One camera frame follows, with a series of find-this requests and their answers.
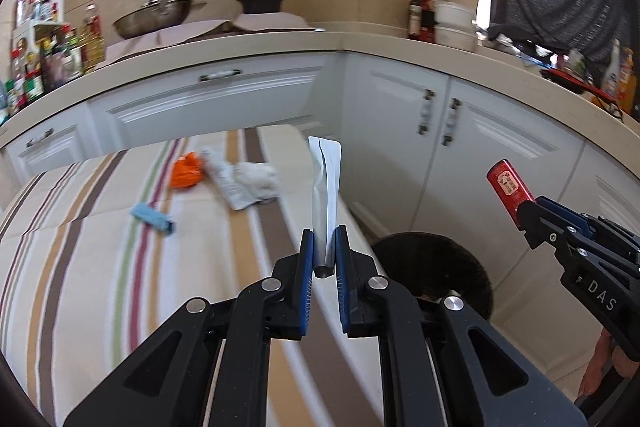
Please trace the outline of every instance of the cabinet door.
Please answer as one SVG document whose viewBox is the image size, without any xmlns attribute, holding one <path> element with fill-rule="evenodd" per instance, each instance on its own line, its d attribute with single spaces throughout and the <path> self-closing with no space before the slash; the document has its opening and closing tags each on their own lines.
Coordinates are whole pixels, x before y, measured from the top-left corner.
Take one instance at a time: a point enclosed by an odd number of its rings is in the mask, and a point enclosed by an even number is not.
<svg viewBox="0 0 640 427">
<path fill-rule="evenodd" d="M 409 230 L 448 81 L 445 74 L 388 58 L 348 57 L 340 188 L 350 209 L 376 235 Z"/>
<path fill-rule="evenodd" d="M 7 147 L 21 183 L 32 176 L 102 153 L 91 113 L 81 103 L 49 118 L 17 137 Z"/>
<path fill-rule="evenodd" d="M 496 285 L 527 243 L 487 172 L 506 158 L 533 195 L 557 199 L 583 140 L 537 111 L 469 82 L 454 81 L 449 96 L 462 105 L 447 108 L 452 141 L 444 145 L 440 136 L 413 230 L 450 237 L 476 256 Z"/>
<path fill-rule="evenodd" d="M 640 182 L 588 143 L 560 202 L 576 212 L 604 216 L 640 233 Z M 602 326 L 561 284 L 553 249 L 528 250 L 496 292 L 495 324 L 547 376 L 577 392 Z"/>
<path fill-rule="evenodd" d="M 301 117 L 326 56 L 228 60 L 124 86 L 90 102 L 100 139 L 111 152 L 274 122 L 308 123 Z"/>
</svg>

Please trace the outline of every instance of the metal screw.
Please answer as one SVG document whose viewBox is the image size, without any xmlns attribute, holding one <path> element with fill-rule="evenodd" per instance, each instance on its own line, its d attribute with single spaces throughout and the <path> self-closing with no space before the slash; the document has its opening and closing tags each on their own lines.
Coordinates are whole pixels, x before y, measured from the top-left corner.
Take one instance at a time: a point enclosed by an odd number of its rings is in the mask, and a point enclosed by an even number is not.
<svg viewBox="0 0 640 427">
<path fill-rule="evenodd" d="M 460 297 L 452 295 L 444 299 L 444 305 L 447 310 L 459 312 L 462 308 L 465 307 L 465 301 L 463 301 Z"/>
<path fill-rule="evenodd" d="M 203 299 L 191 299 L 187 302 L 187 311 L 190 313 L 200 313 L 207 307 L 207 303 Z"/>
<path fill-rule="evenodd" d="M 369 279 L 369 286 L 374 290 L 383 290 L 389 286 L 389 281 L 380 275 L 376 275 Z"/>
<path fill-rule="evenodd" d="M 260 286 L 262 286 L 262 289 L 266 292 L 274 292 L 280 289 L 282 283 L 280 282 L 280 279 L 269 277 L 268 279 L 262 281 L 262 284 Z"/>
</svg>

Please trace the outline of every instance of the black trash bin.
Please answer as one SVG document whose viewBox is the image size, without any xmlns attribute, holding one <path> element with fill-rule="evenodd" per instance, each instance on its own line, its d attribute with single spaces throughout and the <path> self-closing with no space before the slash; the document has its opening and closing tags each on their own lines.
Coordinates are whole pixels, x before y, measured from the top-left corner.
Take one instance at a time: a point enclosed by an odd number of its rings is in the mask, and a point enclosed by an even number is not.
<svg viewBox="0 0 640 427">
<path fill-rule="evenodd" d="M 373 252 L 387 276 L 413 295 L 442 299 L 455 291 L 489 319 L 494 293 L 484 268 L 469 251 L 443 235 L 402 232 L 380 239 Z"/>
</svg>

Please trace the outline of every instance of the countertop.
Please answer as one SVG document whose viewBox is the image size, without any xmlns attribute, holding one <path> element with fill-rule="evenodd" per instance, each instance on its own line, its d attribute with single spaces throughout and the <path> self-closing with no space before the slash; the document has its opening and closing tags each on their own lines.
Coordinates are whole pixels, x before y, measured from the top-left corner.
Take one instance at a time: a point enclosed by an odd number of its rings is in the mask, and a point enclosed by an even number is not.
<svg viewBox="0 0 640 427">
<path fill-rule="evenodd" d="M 347 32 L 230 36 L 180 44 L 128 58 L 70 82 L 18 113 L 0 127 L 0 148 L 67 107 L 143 78 L 230 58 L 314 51 L 359 52 L 402 60 L 493 89 L 584 136 L 640 179 L 640 124 L 633 119 L 625 120 L 625 125 L 541 76 L 517 67 L 515 63 L 510 64 L 508 60 L 497 60 L 498 52 L 473 54 L 409 39 Z"/>
</svg>

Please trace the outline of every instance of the drawer handle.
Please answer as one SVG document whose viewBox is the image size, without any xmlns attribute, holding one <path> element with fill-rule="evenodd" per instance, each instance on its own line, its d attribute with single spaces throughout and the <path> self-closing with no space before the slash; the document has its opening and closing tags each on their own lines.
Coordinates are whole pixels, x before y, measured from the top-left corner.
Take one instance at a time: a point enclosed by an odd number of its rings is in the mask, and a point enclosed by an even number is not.
<svg viewBox="0 0 640 427">
<path fill-rule="evenodd" d="M 436 98 L 436 94 L 431 89 L 424 90 L 422 108 L 420 110 L 420 122 L 418 123 L 418 134 L 427 134 L 429 132 L 434 98 Z"/>
<path fill-rule="evenodd" d="M 38 138 L 38 139 L 31 138 L 31 139 L 27 142 L 27 149 L 28 149 L 29 147 L 33 147 L 34 145 L 37 145 L 38 143 L 40 143 L 40 142 L 41 142 L 41 141 L 43 141 L 43 140 L 46 140 L 46 139 L 47 139 L 49 136 L 51 136 L 52 134 L 53 134 L 53 127 L 52 127 L 51 129 L 49 129 L 49 130 L 46 130 L 46 131 L 44 132 L 44 134 L 43 134 L 40 138 Z"/>
<path fill-rule="evenodd" d="M 220 80 L 220 78 L 229 78 L 242 74 L 242 70 L 220 71 L 220 73 L 201 74 L 198 79 L 200 82 L 209 82 L 210 80 Z"/>
<path fill-rule="evenodd" d="M 443 145 L 449 145 L 453 142 L 454 132 L 456 130 L 456 125 L 458 124 L 458 117 L 460 115 L 460 111 L 458 108 L 462 105 L 462 102 L 457 98 L 451 99 L 451 105 L 449 106 L 449 113 L 447 114 L 447 120 L 444 123 L 445 132 L 444 137 L 442 138 Z"/>
</svg>

